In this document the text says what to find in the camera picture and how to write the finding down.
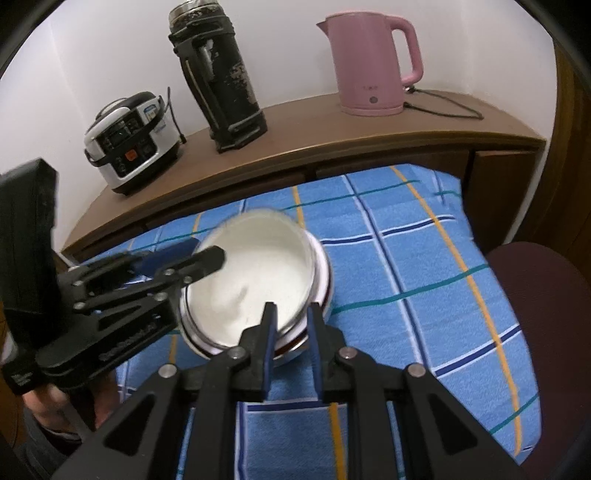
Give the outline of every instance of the wooden countertop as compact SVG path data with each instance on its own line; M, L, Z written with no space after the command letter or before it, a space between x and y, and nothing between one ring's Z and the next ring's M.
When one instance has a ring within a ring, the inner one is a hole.
M240 150L218 154L209 129L187 139L181 157L139 192L125 197L106 188L80 218L64 253L80 251L174 205L282 171L351 155L441 145L540 148L544 139L511 115L469 95L446 93L480 110L484 120L455 119L406 109L361 117L340 111L337 94L265 108L268 132ZM465 111L421 93L407 101L442 112Z

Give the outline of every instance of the maroon chair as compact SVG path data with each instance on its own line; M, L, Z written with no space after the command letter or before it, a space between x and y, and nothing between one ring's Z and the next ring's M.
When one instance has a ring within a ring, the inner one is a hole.
M572 472L573 462L587 461L591 432L591 424L584 428L591 416L591 289L568 260L541 245L503 245L487 260L521 324L540 392L541 439L523 468L532 480Z

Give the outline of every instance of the kettle base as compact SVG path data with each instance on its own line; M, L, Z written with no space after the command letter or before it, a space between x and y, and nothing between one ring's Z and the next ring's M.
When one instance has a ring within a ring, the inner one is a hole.
M358 116L387 116L397 115L402 113L404 105L400 105L394 108L351 108L345 105L341 105L341 110L349 115Z

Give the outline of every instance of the black thermos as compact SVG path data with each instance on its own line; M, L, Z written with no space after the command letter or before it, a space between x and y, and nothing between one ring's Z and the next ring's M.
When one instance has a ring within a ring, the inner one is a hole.
M170 41L201 107L217 151L241 148L267 123L236 44L234 28L216 0L189 0L168 17Z

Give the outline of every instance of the hand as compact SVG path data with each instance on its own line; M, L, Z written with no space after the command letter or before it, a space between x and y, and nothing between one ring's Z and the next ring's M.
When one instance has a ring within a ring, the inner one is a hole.
M100 427L119 406L115 373L92 381L88 388L95 399L95 427ZM45 428L55 432L75 433L74 427L63 416L61 409L70 401L67 394L55 385L44 385L22 396L25 406Z

